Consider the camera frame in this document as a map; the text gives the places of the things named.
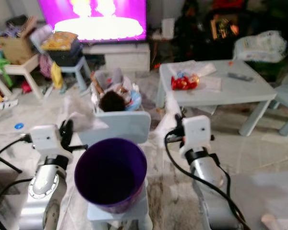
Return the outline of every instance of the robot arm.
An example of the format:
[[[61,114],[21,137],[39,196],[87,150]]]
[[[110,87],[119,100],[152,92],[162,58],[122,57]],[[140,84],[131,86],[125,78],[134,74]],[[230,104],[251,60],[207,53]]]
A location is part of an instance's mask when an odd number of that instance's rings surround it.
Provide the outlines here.
[[[217,156],[207,151],[210,149],[211,140],[208,117],[196,116],[182,119],[176,115],[175,118],[177,127],[170,132],[172,135],[165,140],[166,144],[180,140],[180,155],[188,161],[191,173],[226,193],[228,185],[226,175],[218,166]],[[219,193],[196,180],[193,181],[193,188],[199,197],[205,229],[241,229],[240,223],[231,212],[228,201]]]
[[[30,131],[33,147],[41,154],[42,163],[28,187],[28,198],[20,216],[20,230],[55,230],[60,203],[66,193],[66,168],[72,151],[87,145],[70,147],[72,121],[36,126]]]

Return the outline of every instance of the baby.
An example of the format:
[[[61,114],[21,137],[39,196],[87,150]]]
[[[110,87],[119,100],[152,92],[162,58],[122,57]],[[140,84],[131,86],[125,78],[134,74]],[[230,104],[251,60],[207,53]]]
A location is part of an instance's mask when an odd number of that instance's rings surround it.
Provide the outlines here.
[[[92,72],[91,80],[100,94],[99,106],[104,112],[124,111],[131,102],[132,85],[124,81],[120,68],[112,76],[102,71]]]

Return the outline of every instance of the purple bucket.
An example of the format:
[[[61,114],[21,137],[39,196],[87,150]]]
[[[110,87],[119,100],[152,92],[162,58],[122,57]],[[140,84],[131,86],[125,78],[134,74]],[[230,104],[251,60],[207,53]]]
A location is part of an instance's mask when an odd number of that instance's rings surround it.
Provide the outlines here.
[[[147,171],[142,150],[133,142],[109,138],[79,159],[75,184],[88,202],[111,213],[125,212],[141,193]]]

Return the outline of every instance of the television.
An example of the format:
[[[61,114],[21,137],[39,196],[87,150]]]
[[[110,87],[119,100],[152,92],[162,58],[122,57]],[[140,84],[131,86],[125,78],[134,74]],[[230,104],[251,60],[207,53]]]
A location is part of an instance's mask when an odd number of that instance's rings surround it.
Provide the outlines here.
[[[82,42],[146,39],[146,0],[39,0],[55,31],[78,35]]]

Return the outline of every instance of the tv stand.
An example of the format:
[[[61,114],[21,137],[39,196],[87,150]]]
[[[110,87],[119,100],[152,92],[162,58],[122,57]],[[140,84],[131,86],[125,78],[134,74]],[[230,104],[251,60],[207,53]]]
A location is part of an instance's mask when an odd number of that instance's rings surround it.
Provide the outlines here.
[[[120,67],[124,71],[149,71],[148,43],[96,44],[83,47],[84,54],[105,55],[106,69]]]

